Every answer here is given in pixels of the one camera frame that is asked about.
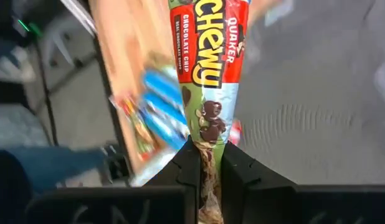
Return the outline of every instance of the wooden board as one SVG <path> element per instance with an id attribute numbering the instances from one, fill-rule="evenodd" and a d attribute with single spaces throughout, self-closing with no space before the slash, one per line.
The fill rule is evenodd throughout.
<path id="1" fill-rule="evenodd" d="M 253 0 L 249 24 L 278 0 Z M 173 57 L 168 0 L 89 0 L 98 40 L 112 92 L 128 90 L 139 95 L 140 76 L 150 52 Z M 119 114 L 131 166 L 136 172 L 143 163 L 129 124 Z"/>

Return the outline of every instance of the person's leg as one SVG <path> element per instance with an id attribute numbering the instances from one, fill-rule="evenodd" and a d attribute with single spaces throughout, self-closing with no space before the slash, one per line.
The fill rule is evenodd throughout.
<path id="1" fill-rule="evenodd" d="M 22 164 L 37 193 L 54 190 L 57 183 L 104 165 L 107 158 L 100 148 L 72 151 L 66 147 L 15 147 L 7 151 Z"/>

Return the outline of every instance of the gray fabric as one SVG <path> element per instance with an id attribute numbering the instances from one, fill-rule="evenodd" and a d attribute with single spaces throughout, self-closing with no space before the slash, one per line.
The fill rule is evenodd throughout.
<path id="1" fill-rule="evenodd" d="M 48 146 L 39 120 L 20 105 L 0 105 L 0 147 Z"/>
<path id="2" fill-rule="evenodd" d="M 299 184 L 385 184 L 373 2 L 301 0 L 251 28 L 235 112 L 243 150 Z"/>

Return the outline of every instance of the quaker chewy granola bar wrapper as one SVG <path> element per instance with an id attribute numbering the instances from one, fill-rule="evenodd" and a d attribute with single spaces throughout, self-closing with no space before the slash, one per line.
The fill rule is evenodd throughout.
<path id="1" fill-rule="evenodd" d="M 220 165 L 233 122 L 248 0 L 169 0 L 176 70 L 192 140 L 200 149 L 204 223 L 223 223 Z"/>

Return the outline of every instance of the blue jeans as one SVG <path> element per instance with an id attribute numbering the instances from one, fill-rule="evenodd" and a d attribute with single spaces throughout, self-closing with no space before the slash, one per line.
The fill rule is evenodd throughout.
<path id="1" fill-rule="evenodd" d="M 6 149 L 23 166 L 36 193 L 56 189 L 56 184 L 100 167 L 107 156 L 99 148 L 72 151 L 66 147 L 14 147 Z"/>

